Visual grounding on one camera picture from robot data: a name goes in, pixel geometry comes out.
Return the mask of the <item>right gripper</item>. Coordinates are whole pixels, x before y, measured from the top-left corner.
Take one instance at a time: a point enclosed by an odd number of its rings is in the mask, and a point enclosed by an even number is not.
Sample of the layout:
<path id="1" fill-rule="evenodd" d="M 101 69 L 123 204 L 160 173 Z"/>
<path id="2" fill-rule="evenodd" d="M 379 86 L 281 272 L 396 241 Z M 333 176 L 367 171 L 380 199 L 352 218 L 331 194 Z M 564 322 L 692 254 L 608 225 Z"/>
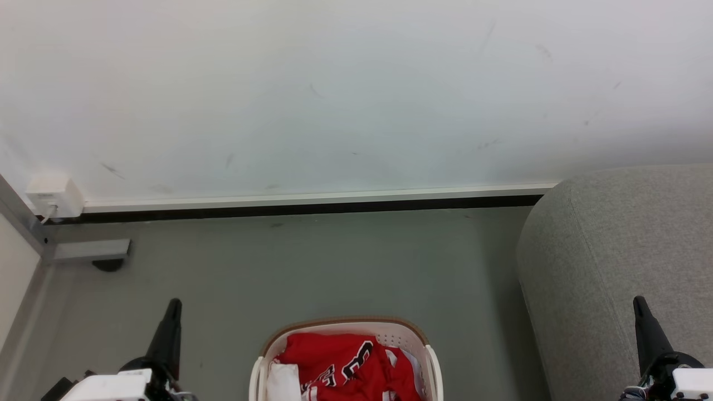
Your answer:
<path id="1" fill-rule="evenodd" d="M 711 400 L 712 368 L 674 349 L 646 299 L 632 301 L 639 372 L 646 400 Z"/>

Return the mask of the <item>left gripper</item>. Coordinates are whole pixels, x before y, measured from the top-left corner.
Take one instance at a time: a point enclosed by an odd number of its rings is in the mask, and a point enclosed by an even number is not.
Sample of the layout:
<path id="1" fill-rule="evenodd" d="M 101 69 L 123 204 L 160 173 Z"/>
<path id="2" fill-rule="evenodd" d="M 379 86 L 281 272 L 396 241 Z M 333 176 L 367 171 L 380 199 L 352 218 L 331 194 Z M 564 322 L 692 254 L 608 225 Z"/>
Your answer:
<path id="1" fill-rule="evenodd" d="M 180 299 L 170 300 L 146 357 L 130 361 L 114 375 L 89 375 L 72 384 L 59 400 L 196 400 L 177 381 L 182 307 Z"/>

